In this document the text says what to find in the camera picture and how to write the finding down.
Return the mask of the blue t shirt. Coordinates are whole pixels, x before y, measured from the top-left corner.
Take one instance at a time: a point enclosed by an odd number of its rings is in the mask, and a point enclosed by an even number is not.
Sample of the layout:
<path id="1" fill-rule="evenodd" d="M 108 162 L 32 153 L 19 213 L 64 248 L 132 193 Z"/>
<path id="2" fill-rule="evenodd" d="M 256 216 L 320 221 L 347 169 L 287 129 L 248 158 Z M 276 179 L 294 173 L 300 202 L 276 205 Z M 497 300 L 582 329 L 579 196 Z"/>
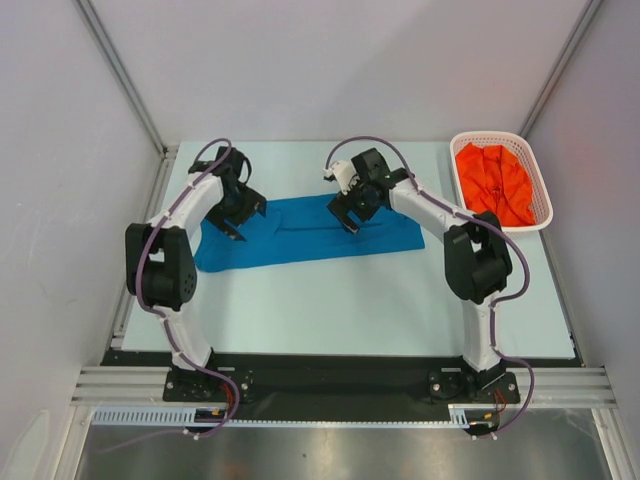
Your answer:
<path id="1" fill-rule="evenodd" d="M 421 227 L 386 208 L 366 222 L 359 221 L 357 233 L 348 232 L 328 210 L 331 198 L 325 194 L 272 200 L 264 216 L 256 214 L 237 228 L 241 240 L 231 239 L 203 220 L 196 267 L 218 273 L 425 248 Z"/>

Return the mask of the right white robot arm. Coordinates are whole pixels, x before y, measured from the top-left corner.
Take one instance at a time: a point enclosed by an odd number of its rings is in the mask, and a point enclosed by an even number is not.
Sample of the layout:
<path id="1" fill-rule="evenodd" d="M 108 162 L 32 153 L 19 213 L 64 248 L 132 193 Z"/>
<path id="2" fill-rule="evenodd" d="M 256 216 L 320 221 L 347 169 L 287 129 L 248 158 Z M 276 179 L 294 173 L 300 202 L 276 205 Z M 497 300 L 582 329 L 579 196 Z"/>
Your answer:
<path id="1" fill-rule="evenodd" d="M 469 370 L 461 376 L 461 388 L 473 401 L 486 400 L 505 372 L 491 345 L 490 303 L 513 271 L 497 217 L 490 212 L 471 214 L 429 193 L 408 168 L 390 169 L 375 148 L 349 160 L 327 161 L 324 179 L 338 184 L 328 210 L 347 232 L 358 233 L 364 222 L 385 208 L 441 241 L 445 280 L 463 308 L 462 358 Z"/>

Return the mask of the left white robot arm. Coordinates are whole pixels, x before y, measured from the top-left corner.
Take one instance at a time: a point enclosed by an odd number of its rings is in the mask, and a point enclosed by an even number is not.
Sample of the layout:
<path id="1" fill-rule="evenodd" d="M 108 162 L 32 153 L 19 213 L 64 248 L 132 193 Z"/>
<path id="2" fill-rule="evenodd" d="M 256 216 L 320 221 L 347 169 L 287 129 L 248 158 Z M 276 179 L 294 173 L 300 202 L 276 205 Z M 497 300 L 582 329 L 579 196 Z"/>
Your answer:
<path id="1" fill-rule="evenodd" d="M 232 241 L 267 200 L 248 186 L 252 166 L 227 139 L 206 144 L 189 167 L 186 183 L 169 206 L 125 231 L 126 286 L 142 310 L 154 315 L 169 342 L 172 363 L 190 370 L 185 388 L 199 400 L 213 398 L 219 374 L 207 367 L 213 348 L 187 312 L 197 288 L 191 239 L 206 220 Z"/>

